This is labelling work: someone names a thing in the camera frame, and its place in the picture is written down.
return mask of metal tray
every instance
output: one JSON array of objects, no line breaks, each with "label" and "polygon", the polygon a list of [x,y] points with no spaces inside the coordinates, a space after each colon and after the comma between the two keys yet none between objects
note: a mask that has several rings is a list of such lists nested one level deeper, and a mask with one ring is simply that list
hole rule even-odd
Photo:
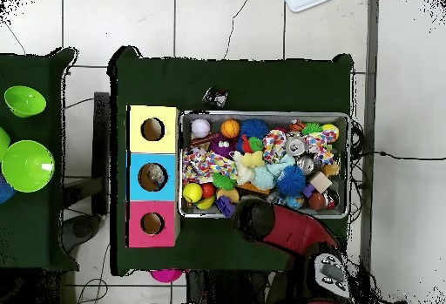
[{"label": "metal tray", "polygon": [[[179,148],[179,173],[183,170],[183,152],[190,148],[191,122],[196,118],[205,118],[211,124],[211,132],[219,132],[220,126],[226,119],[236,119],[241,122],[249,118],[259,118],[268,123],[270,129],[278,126],[288,126],[293,119],[318,124],[333,124],[339,128],[339,138],[333,143],[333,148],[340,154],[341,172],[338,176],[330,178],[331,186],[339,193],[339,205],[332,210],[314,211],[302,207],[299,212],[311,214],[319,219],[341,219],[349,213],[350,199],[350,117],[344,113],[332,112],[280,112],[280,111],[183,111],[179,115],[179,135],[182,137]],[[179,212],[185,217],[224,218],[216,205],[202,210],[187,206],[182,197],[182,181],[179,182]]]}]

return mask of dark green tabletop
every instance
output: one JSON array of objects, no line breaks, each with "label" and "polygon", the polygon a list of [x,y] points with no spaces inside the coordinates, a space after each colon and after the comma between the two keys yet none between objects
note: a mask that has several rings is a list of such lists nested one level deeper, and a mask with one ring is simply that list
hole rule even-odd
[{"label": "dark green tabletop", "polygon": [[[73,49],[48,57],[0,54],[0,126],[10,135],[12,144],[35,140],[56,161],[54,175],[44,189],[17,193],[0,205],[0,267],[77,268],[59,242],[64,171],[62,77],[74,56]],[[14,116],[3,99],[4,92],[14,85],[39,91],[47,102],[44,112],[30,118]]]},{"label": "dark green tabletop", "polygon": [[[145,59],[121,48],[109,63],[112,107],[111,270],[251,269],[283,270],[288,254],[243,240],[231,220],[182,219],[175,247],[125,247],[125,106],[175,106],[180,111],[211,109],[201,99],[210,87],[229,91],[229,111],[333,111],[349,114],[348,55],[333,61],[201,61]],[[325,224],[343,241],[347,217]]]}]

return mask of orange basketball toy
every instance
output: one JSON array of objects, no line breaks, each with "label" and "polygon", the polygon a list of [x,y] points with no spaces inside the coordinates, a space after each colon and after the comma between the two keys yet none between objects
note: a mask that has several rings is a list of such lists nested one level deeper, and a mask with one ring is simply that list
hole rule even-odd
[{"label": "orange basketball toy", "polygon": [[240,125],[235,119],[227,119],[221,124],[221,133],[225,138],[235,138],[239,131]]}]

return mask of pink object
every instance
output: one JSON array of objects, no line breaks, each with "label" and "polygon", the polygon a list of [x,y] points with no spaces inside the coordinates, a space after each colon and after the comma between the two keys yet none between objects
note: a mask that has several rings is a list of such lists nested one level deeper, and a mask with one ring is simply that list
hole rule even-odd
[{"label": "pink object", "polygon": [[183,274],[183,271],[176,269],[151,271],[153,279],[159,282],[174,282]]},{"label": "pink object", "polygon": [[[147,213],[159,214],[164,227],[156,235],[148,235],[141,227],[141,219]],[[129,217],[129,247],[173,247],[175,245],[174,201],[131,201]]]}]

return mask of lime green bowl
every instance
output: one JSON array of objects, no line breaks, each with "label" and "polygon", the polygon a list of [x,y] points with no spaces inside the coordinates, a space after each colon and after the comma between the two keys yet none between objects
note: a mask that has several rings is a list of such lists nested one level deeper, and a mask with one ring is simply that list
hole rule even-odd
[{"label": "lime green bowl", "polygon": [[8,146],[10,146],[10,135],[0,127],[0,163],[2,163],[4,154],[6,154],[6,151],[8,150]]},{"label": "lime green bowl", "polygon": [[46,100],[37,90],[27,86],[12,86],[4,93],[4,101],[16,116],[27,118],[42,113]]},{"label": "lime green bowl", "polygon": [[18,192],[33,193],[50,182],[54,158],[36,141],[17,141],[3,157],[2,173],[6,182]]}]

